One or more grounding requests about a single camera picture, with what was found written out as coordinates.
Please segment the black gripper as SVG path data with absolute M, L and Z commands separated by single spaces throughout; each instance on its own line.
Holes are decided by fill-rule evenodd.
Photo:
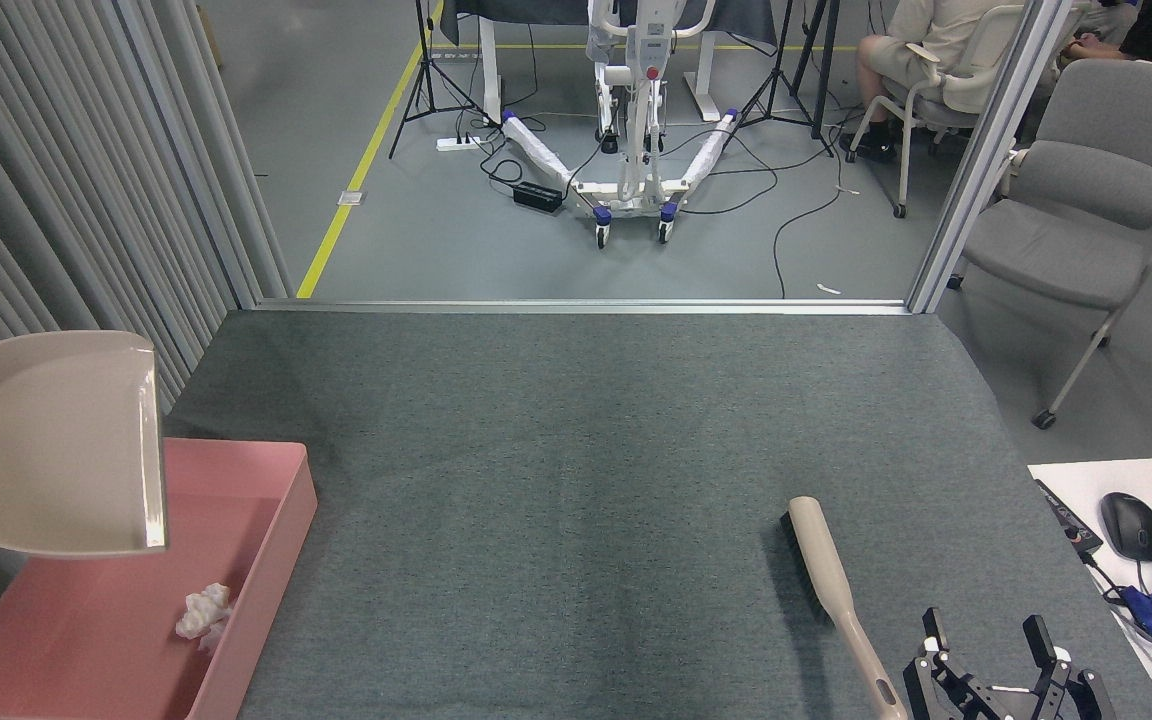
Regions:
M 1030 615 L 1023 630 L 1038 667 L 1034 688 L 986 685 L 965 669 L 948 647 L 940 611 L 922 616 L 922 650 L 902 670 L 916 719 L 1056 719 L 1062 703 L 1073 702 L 1078 719 L 1116 719 L 1102 676 L 1079 670 L 1068 652 L 1049 638 L 1041 615 Z

